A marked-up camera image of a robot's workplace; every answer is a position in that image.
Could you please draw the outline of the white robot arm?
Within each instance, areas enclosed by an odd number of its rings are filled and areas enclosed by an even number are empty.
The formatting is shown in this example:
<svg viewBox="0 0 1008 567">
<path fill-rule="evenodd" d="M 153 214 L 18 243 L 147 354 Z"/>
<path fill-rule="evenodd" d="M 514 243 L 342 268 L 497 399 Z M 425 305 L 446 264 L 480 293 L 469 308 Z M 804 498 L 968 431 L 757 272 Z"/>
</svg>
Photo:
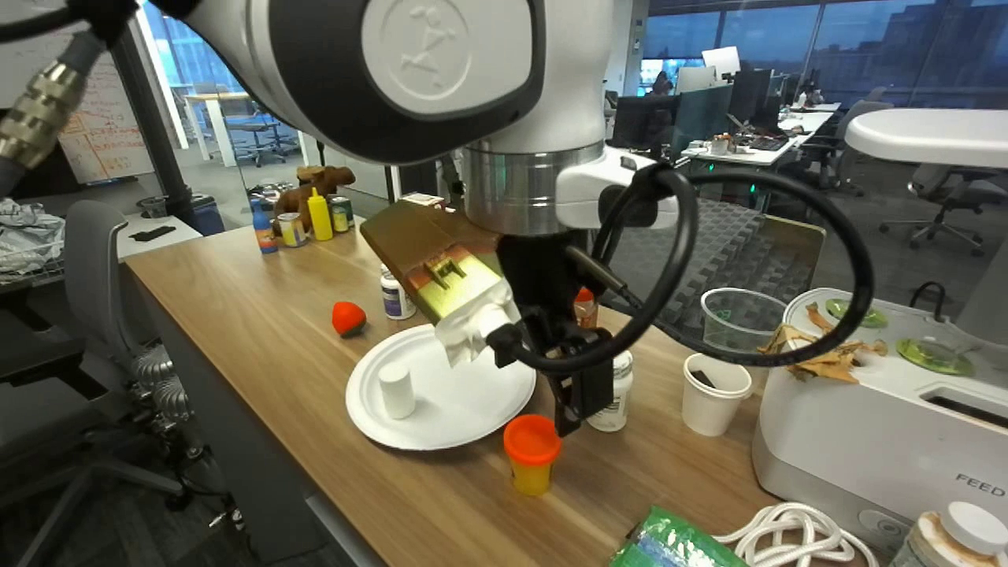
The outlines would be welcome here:
<svg viewBox="0 0 1008 567">
<path fill-rule="evenodd" d="M 615 0 L 150 0 L 207 39 L 283 121 L 362 160 L 462 157 L 450 212 L 393 204 L 365 243 L 450 359 L 488 350 L 550 385 L 554 429 L 615 396 L 610 359 L 670 299 L 700 198 L 669 162 L 603 140 Z M 579 327 L 610 285 L 598 244 L 669 226 L 670 251 L 621 331 Z"/>
</svg>

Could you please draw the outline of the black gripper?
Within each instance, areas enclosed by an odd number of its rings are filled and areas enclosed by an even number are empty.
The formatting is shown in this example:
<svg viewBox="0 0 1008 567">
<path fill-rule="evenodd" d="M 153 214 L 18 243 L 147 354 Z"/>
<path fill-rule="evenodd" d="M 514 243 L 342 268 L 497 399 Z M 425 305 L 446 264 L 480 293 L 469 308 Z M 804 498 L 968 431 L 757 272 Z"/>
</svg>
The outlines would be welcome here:
<svg viewBox="0 0 1008 567">
<path fill-rule="evenodd" d="M 514 290 L 518 321 L 488 338 L 497 363 L 527 363 L 554 394 L 554 429 L 569 434 L 581 416 L 602 416 L 615 399 L 609 331 L 575 327 L 573 296 L 587 285 L 579 244 L 569 236 L 504 236 L 497 262 Z"/>
</svg>

